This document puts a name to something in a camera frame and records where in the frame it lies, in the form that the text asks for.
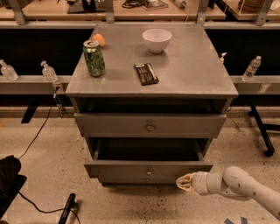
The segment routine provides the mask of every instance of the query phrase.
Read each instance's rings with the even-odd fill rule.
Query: orange fruit
[[[105,46],[105,39],[104,39],[104,37],[100,33],[96,33],[92,37],[92,40],[98,41],[101,47]]]

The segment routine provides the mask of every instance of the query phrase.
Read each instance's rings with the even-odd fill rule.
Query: drawer front
[[[226,115],[75,114],[84,137],[215,138]]]
[[[175,184],[176,180],[192,172],[210,172],[212,164],[203,161],[111,161],[86,162],[88,176],[101,183]]]

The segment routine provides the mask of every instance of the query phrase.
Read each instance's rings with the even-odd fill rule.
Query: black snack package
[[[158,77],[154,74],[154,71],[151,68],[151,64],[136,64],[134,65],[136,69],[142,86],[157,84],[159,82]]]

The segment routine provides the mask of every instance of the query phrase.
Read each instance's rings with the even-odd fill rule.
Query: gray cabinet
[[[173,35],[160,54],[149,52],[141,39],[154,27]],[[210,171],[204,156],[237,92],[203,28],[123,23],[99,24],[95,31],[106,39],[106,72],[90,77],[82,55],[66,90],[91,152],[89,177],[175,184],[189,172]],[[133,68],[139,62],[151,63],[158,84],[141,86]]]

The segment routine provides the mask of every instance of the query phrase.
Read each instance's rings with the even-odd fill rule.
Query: concrete floor
[[[263,120],[280,124],[279,108],[259,108]],[[20,157],[46,119],[47,108],[38,108],[27,124],[21,124],[25,108],[0,108],[0,158]],[[213,140],[205,160],[213,163],[211,172],[236,165],[259,182],[280,192],[280,133],[269,135],[275,146],[273,157],[266,149],[249,108],[232,108],[218,138]],[[70,193],[76,194],[77,214],[82,224],[218,224],[229,219],[234,224],[278,223],[254,200],[241,202],[219,195],[199,196],[176,186],[102,186],[90,179],[83,166],[90,160],[70,109],[63,119],[52,109],[50,118],[28,152],[21,158],[20,174],[27,177],[21,193],[44,210],[63,208]],[[61,212],[44,214],[17,195],[3,221],[10,224],[58,223]],[[67,223],[78,223],[71,213]]]

